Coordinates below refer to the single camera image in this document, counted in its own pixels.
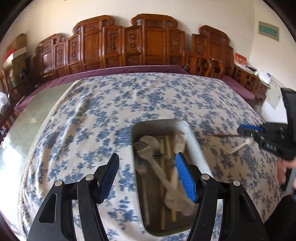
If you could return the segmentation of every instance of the utensil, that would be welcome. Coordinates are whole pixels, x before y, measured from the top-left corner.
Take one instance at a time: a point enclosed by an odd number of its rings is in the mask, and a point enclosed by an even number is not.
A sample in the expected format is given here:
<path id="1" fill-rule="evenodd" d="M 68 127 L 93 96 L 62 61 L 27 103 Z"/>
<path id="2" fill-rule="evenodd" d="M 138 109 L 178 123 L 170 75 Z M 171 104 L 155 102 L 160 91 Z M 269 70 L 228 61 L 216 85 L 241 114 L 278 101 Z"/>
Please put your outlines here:
<path id="1" fill-rule="evenodd" d="M 171 149 L 170 149 L 170 138 L 169 138 L 169 136 L 165 136 L 165 144 L 166 144 L 167 155 L 168 155 L 169 158 L 172 158 L 172 152 L 171 152 Z M 172 187 L 175 190 L 177 190 L 178 189 L 178 183 L 172 182 L 172 175 L 173 175 L 172 170 L 169 170 L 170 183 L 171 183 Z M 177 221 L 177 212 L 176 212 L 176 209 L 174 207 L 171 207 L 171 217 L 172 217 L 172 222 Z"/>
<path id="2" fill-rule="evenodd" d="M 185 135 L 180 133 L 174 134 L 174 153 L 184 152 L 186 146 Z M 179 196 L 176 196 L 173 192 L 167 191 L 165 195 L 165 204 L 168 208 L 182 212 L 183 215 L 189 216 L 194 212 L 194 203 L 188 199 L 182 182 L 179 181 L 179 174 L 176 167 L 172 170 L 172 176 L 170 179 L 173 188 L 178 190 Z"/>
<path id="3" fill-rule="evenodd" d="M 213 134 L 214 137 L 245 137 L 244 135 L 238 135 L 238 134 Z"/>
<path id="4" fill-rule="evenodd" d="M 136 172 L 139 173 L 142 177 L 142 188 L 143 188 L 143 204 L 144 204 L 144 225 L 150 225 L 150 216 L 149 216 L 149 208 L 148 208 L 148 200 L 146 193 L 146 183 L 145 183 L 145 175 L 147 174 L 147 168 L 145 165 L 139 164 L 138 161 L 135 161 L 135 169 Z"/>
<path id="5" fill-rule="evenodd" d="M 242 143 L 242 144 L 240 144 L 240 145 L 238 145 L 238 146 L 236 146 L 234 148 L 229 149 L 227 151 L 227 154 L 231 155 L 231 154 L 237 152 L 238 150 L 242 149 L 245 145 L 250 145 L 251 146 L 253 144 L 254 144 L 254 139 L 253 138 L 248 138 L 248 139 L 245 140 L 244 143 Z"/>
<path id="6" fill-rule="evenodd" d="M 163 143 L 163 139 L 160 140 L 160 153 L 164 154 L 165 152 L 165 146 Z M 163 170 L 165 170 L 165 160 L 163 157 L 160 159 L 160 166 Z M 160 197 L 161 200 L 163 200 L 165 196 L 165 187 L 160 184 Z M 160 230 L 165 230 L 165 204 L 162 203 L 161 208 L 160 208 Z"/>
<path id="7" fill-rule="evenodd" d="M 139 157 L 147 160 L 151 165 L 154 173 L 157 175 L 161 183 L 167 190 L 171 190 L 176 193 L 176 190 L 172 187 L 171 183 L 167 179 L 165 171 L 160 167 L 160 165 L 153 158 L 153 149 L 144 142 L 136 142 L 134 144 L 135 150 Z"/>
<path id="8" fill-rule="evenodd" d="M 166 156 L 164 153 L 161 153 L 159 141 L 155 137 L 142 136 L 139 141 L 142 141 L 146 143 L 148 146 L 150 146 L 154 151 L 153 155 L 164 157 L 167 161 L 170 161 L 172 163 L 175 162 L 174 160 L 172 160 L 172 158 Z"/>

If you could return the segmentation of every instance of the green sign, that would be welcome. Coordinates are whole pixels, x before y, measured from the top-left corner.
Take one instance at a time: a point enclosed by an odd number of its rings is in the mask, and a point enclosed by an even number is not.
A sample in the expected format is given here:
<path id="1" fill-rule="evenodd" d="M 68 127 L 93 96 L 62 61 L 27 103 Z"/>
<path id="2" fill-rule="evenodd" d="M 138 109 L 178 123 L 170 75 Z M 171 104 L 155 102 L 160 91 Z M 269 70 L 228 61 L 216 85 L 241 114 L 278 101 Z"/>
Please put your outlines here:
<path id="1" fill-rule="evenodd" d="M 262 25 L 260 25 L 260 31 L 271 34 L 273 36 L 277 36 L 277 31 L 272 29 L 272 28 L 268 28 L 268 27 L 264 27 Z"/>

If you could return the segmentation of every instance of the fork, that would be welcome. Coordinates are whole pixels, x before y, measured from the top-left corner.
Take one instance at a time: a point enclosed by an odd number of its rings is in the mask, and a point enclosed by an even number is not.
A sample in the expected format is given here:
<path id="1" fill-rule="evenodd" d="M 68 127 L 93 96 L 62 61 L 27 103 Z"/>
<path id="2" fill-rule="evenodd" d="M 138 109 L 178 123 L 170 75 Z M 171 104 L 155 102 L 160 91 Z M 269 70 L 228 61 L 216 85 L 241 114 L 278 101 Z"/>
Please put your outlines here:
<path id="1" fill-rule="evenodd" d="M 172 187 L 171 183 L 167 179 L 166 173 L 153 158 L 153 154 L 154 154 L 153 149 L 150 146 L 148 146 L 147 144 L 145 144 L 144 142 L 136 142 L 134 144 L 134 148 L 135 148 L 139 157 L 141 157 L 149 162 L 154 173 L 157 175 L 157 177 L 159 178 L 161 183 L 164 185 L 164 187 L 167 190 L 170 190 L 175 193 L 176 190 Z"/>

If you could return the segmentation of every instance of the wooden furniture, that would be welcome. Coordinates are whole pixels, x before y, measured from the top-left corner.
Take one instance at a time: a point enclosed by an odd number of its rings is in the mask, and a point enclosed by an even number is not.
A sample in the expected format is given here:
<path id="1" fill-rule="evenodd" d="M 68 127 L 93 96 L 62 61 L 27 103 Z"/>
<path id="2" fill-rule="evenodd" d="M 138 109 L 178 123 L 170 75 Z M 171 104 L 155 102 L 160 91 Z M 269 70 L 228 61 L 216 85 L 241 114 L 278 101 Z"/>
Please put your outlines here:
<path id="1" fill-rule="evenodd" d="M 192 51 L 213 60 L 215 78 L 230 76 L 253 94 L 257 92 L 259 78 L 234 64 L 233 48 L 224 32 L 207 25 L 201 26 L 199 34 L 192 34 Z"/>
<path id="2" fill-rule="evenodd" d="M 257 92 L 255 93 L 256 100 L 263 105 L 263 102 L 266 99 L 266 91 L 270 89 L 270 85 L 260 81 L 259 88 Z"/>
<path id="3" fill-rule="evenodd" d="M 30 93 L 33 90 L 33 86 L 30 84 L 30 81 L 27 80 L 28 77 L 20 80 L 18 84 L 10 88 L 8 86 L 8 78 L 5 71 L 2 69 L 0 74 L 0 79 L 2 86 L 4 88 L 4 93 L 7 94 L 9 102 L 12 106 L 16 106 L 22 99 L 26 96 L 27 93 Z"/>
<path id="4" fill-rule="evenodd" d="M 185 32 L 174 18 L 139 14 L 131 22 L 123 28 L 111 16 L 98 16 L 76 24 L 64 41 L 60 34 L 41 41 L 33 58 L 38 81 L 117 66 L 185 65 Z"/>
<path id="5" fill-rule="evenodd" d="M 255 74 L 234 64 L 232 78 L 245 87 L 248 91 L 255 94 L 260 85 L 260 79 Z"/>
<path id="6" fill-rule="evenodd" d="M 192 75 L 213 77 L 213 61 L 194 52 L 185 53 L 185 70 Z"/>
<path id="7" fill-rule="evenodd" d="M 13 108 L 10 108 L 4 115 L 0 114 L 0 146 L 15 119 Z"/>

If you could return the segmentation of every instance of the wooden chopstick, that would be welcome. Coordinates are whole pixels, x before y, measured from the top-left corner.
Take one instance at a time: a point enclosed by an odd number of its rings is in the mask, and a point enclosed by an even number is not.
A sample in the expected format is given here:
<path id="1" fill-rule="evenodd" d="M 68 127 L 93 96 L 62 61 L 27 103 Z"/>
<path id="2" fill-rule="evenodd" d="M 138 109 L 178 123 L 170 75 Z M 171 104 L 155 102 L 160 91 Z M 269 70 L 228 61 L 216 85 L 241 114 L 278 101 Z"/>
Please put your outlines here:
<path id="1" fill-rule="evenodd" d="M 166 150 L 167 150 L 167 156 L 169 157 L 169 159 L 172 159 L 172 149 L 170 148 L 170 137 L 169 136 L 165 136 L 165 143 L 166 143 Z M 169 173 L 167 174 L 167 176 L 169 177 L 169 180 L 172 177 L 172 169 L 168 171 Z M 171 216 L 172 216 L 172 222 L 176 222 L 177 221 L 177 212 L 176 210 L 171 210 Z"/>
<path id="2" fill-rule="evenodd" d="M 163 139 L 160 140 L 160 153 L 165 153 L 165 147 L 163 143 Z M 163 170 L 165 170 L 165 160 L 163 157 L 160 159 L 160 166 Z M 163 200 L 165 197 L 165 187 L 160 183 L 160 196 Z M 160 208 L 160 230 L 165 230 L 165 204 L 163 203 Z"/>
<path id="3" fill-rule="evenodd" d="M 244 135 L 231 135 L 231 134 L 214 134 L 214 137 L 245 137 Z"/>

